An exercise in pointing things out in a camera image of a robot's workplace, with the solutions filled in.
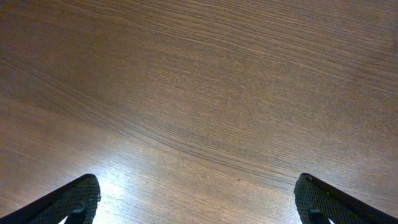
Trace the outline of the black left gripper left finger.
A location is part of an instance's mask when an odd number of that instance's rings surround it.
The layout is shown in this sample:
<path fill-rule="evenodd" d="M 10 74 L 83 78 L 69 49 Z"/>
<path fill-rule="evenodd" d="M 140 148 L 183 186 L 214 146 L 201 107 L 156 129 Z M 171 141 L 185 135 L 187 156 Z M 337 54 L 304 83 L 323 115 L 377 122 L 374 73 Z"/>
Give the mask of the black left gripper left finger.
<path fill-rule="evenodd" d="M 93 174 L 85 174 L 23 208 L 1 218 L 1 223 L 92 224 L 101 199 L 100 185 Z"/>

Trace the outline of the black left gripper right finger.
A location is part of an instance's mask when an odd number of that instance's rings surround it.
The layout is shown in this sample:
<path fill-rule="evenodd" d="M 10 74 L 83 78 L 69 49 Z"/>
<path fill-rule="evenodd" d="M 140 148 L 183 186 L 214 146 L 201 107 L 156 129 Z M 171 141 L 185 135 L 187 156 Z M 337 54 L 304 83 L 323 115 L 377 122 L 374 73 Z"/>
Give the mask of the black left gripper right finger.
<path fill-rule="evenodd" d="M 299 176 L 294 196 L 301 222 L 305 224 L 397 224 L 397 218 L 308 173 Z"/>

